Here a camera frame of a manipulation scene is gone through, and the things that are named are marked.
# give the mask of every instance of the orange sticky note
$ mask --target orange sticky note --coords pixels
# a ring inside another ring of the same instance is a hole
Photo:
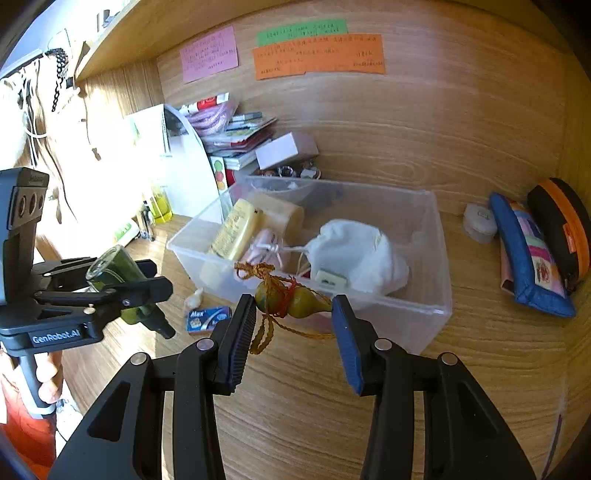
[[[386,73],[379,34],[306,37],[253,49],[256,79],[306,72]]]

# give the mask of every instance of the small bottle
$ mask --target small bottle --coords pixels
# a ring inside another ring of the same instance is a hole
[[[185,299],[184,308],[183,308],[183,316],[187,316],[191,310],[198,309],[201,305],[203,299],[203,289],[198,288],[195,290],[195,293],[189,295]]]
[[[170,208],[166,192],[162,187],[152,185],[151,191],[145,192],[144,197],[157,224],[170,221],[173,217],[173,211]]]

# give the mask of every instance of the person's hand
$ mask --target person's hand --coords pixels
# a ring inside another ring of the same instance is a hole
[[[36,353],[37,379],[42,383],[39,398],[45,403],[55,403],[60,399],[64,383],[64,372],[61,366],[61,352]],[[8,354],[0,350],[0,375],[16,388],[14,366]]]

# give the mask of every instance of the blue gripper pad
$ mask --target blue gripper pad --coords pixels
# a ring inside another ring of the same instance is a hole
[[[369,391],[373,388],[366,385],[366,378],[372,366],[371,345],[378,338],[374,328],[355,316],[345,295],[333,298],[332,323],[347,382],[359,396],[373,394]]]

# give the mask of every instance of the green sticky note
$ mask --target green sticky note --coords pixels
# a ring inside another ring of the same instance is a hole
[[[341,35],[349,33],[347,21],[344,18],[329,18],[327,20],[314,20],[312,22],[294,23],[283,27],[271,28],[259,32],[257,35],[258,46],[264,47],[272,43],[294,40],[296,38],[317,37],[318,35]]]

